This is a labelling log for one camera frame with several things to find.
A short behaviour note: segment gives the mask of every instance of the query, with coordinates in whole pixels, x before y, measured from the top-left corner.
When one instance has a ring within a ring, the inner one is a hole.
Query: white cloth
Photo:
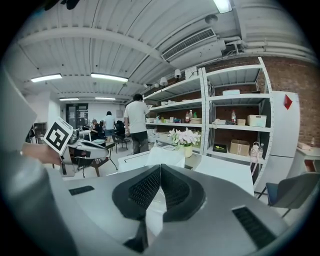
[[[126,106],[124,117],[129,118],[131,134],[141,133],[147,130],[146,114],[148,113],[148,106],[142,101],[134,101]]]
[[[105,121],[105,129],[106,130],[113,130],[115,128],[115,117],[111,114],[107,115],[104,118]]]

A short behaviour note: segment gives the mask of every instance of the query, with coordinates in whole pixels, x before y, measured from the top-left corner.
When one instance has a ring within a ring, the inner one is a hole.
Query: white refrigerator
[[[292,101],[288,109],[285,107],[286,95]],[[255,192],[262,192],[267,182],[278,184],[287,177],[298,144],[300,130],[298,94],[287,91],[273,91],[272,97],[274,105],[274,129],[271,151],[262,177],[254,189]],[[269,136],[261,134],[261,141],[268,139]]]

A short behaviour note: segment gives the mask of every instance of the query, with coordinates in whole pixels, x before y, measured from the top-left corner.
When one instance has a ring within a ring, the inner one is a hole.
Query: air vent
[[[205,30],[199,31],[182,41],[178,42],[176,45],[172,46],[170,49],[166,50],[161,57],[166,61],[169,58],[175,56],[176,54],[180,53],[182,50],[187,49],[201,41],[206,39],[215,37],[216,34],[212,28],[207,28]]]
[[[276,239],[247,207],[233,209],[232,212],[259,250]]]

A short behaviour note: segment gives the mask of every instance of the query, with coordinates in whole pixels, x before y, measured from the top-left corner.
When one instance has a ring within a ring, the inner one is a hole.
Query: cardboard box
[[[236,155],[248,156],[250,149],[249,142],[245,140],[231,140],[229,152]]]

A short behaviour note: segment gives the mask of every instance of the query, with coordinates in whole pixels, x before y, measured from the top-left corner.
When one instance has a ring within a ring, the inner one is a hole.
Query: ceiling
[[[265,49],[247,43],[290,44],[290,50],[273,47],[273,54],[306,60],[315,57],[302,31],[275,1],[230,2],[232,11],[223,14],[213,0],[80,0],[72,10],[57,3],[29,17],[3,64],[25,95],[50,91],[56,98],[79,97],[90,102],[94,97],[113,97],[113,103],[124,104],[145,90],[144,83],[169,78],[175,69],[248,54],[257,47]],[[208,15],[216,15],[217,20],[206,23]],[[162,59],[165,50],[207,28],[216,36],[168,61]],[[238,53],[234,45],[226,45],[234,41],[231,37],[238,38]],[[58,73],[62,79],[30,81]],[[91,73],[129,81],[94,79]]]

